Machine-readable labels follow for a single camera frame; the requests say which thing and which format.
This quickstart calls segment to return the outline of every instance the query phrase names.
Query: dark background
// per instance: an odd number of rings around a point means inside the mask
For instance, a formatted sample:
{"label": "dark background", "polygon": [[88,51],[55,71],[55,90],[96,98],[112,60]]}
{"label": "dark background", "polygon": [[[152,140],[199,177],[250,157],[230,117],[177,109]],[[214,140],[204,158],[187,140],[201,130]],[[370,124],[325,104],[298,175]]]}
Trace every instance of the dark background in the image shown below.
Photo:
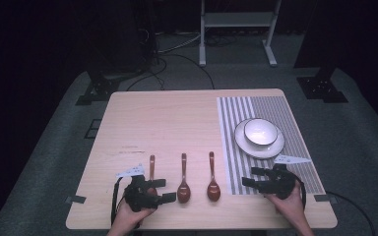
{"label": "dark background", "polygon": [[[199,30],[199,0],[154,2],[157,31]],[[64,92],[87,70],[83,31],[97,29],[86,11],[94,3],[0,0],[0,208]],[[272,8],[268,0],[207,4],[217,12]],[[283,1],[277,33],[305,31],[295,67],[336,64],[378,112],[378,1]]]}

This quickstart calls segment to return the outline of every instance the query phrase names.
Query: brown spoon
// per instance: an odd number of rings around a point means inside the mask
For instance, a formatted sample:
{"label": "brown spoon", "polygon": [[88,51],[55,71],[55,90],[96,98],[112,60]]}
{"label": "brown spoon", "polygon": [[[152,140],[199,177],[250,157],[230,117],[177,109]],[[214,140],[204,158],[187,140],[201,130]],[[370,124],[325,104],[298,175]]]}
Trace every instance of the brown spoon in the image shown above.
{"label": "brown spoon", "polygon": [[208,198],[211,201],[216,202],[221,196],[220,186],[218,186],[215,180],[215,173],[214,173],[214,152],[210,151],[210,165],[211,165],[211,183],[208,186]]}
{"label": "brown spoon", "polygon": [[[155,180],[155,161],[156,161],[156,157],[154,155],[151,155],[150,156],[150,180],[151,181]],[[156,188],[153,188],[152,194],[153,195],[158,194],[158,191],[156,190]]]}
{"label": "brown spoon", "polygon": [[181,204],[185,204],[190,199],[190,189],[186,183],[186,153],[182,153],[182,183],[177,189],[177,200]]}

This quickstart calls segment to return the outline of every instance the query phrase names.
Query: hand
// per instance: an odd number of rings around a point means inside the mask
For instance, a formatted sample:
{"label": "hand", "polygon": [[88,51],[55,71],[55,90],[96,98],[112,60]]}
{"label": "hand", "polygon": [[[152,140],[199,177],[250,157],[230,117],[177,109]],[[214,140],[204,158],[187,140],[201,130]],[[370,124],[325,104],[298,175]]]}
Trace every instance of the hand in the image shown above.
{"label": "hand", "polygon": [[[148,193],[152,194],[154,189],[149,189]],[[107,236],[124,236],[127,235],[134,227],[143,222],[143,219],[156,211],[155,208],[142,208],[141,211],[134,212],[131,207],[124,201],[119,204],[115,220]]]}
{"label": "hand", "polygon": [[264,196],[275,205],[276,209],[292,224],[300,235],[314,235],[303,211],[300,184],[297,180],[287,199],[281,200],[273,194],[265,194]]}

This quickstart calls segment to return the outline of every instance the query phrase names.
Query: plate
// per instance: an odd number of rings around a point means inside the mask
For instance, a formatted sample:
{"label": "plate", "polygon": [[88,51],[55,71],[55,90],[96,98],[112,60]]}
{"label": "plate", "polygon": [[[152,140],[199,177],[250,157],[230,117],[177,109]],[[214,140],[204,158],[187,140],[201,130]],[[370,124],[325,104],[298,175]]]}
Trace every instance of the plate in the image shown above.
{"label": "plate", "polygon": [[276,125],[275,127],[278,130],[278,138],[271,145],[258,146],[247,141],[247,138],[244,135],[244,127],[250,120],[251,119],[243,120],[237,125],[237,127],[235,127],[234,137],[238,146],[247,154],[256,158],[270,158],[281,153],[284,149],[284,134]]}

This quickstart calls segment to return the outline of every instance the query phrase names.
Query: placemat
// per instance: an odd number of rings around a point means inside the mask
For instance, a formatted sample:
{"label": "placemat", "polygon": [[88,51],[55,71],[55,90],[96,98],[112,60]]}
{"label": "placemat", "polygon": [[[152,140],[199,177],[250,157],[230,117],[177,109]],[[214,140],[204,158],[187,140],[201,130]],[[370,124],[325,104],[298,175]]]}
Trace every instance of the placemat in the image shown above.
{"label": "placemat", "polygon": [[[217,97],[220,116],[220,133],[225,159],[226,182],[233,195],[256,195],[257,190],[241,184],[241,177],[265,180],[265,177],[251,175],[251,167],[271,169],[274,158],[258,159],[249,156],[235,142],[235,127],[249,118],[263,118],[277,125],[284,135],[281,154],[311,159],[299,130],[283,96],[240,96]],[[287,169],[295,173],[304,183],[307,194],[324,194],[312,162],[289,164]]]}

